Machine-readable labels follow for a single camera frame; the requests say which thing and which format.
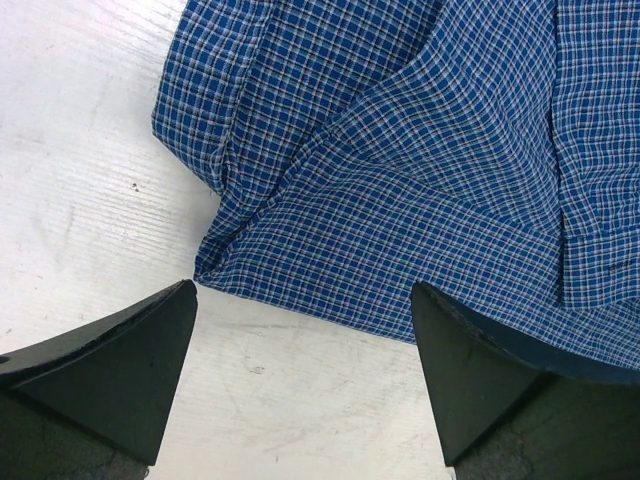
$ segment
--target white table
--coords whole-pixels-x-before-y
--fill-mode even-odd
[[[0,352],[191,276],[218,198],[150,127],[183,5],[0,3]],[[415,347],[199,302],[152,480],[449,478]]]

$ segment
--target folded fabric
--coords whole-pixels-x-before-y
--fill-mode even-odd
[[[424,281],[640,369],[640,4],[191,0],[154,134],[200,283],[404,341]]]

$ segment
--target plaid shirt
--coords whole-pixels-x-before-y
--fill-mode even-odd
[[[155,135],[202,284],[413,340],[424,281],[640,369],[640,4],[190,0]]]

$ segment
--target tabletop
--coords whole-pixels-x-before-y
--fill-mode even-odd
[[[150,127],[183,7],[0,5],[0,352],[191,276],[219,200]],[[450,478],[415,346],[198,298],[149,478]]]

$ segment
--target cloth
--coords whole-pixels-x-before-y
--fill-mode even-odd
[[[640,4],[190,0],[154,134],[221,196],[195,279],[413,341],[427,282],[640,369]]]

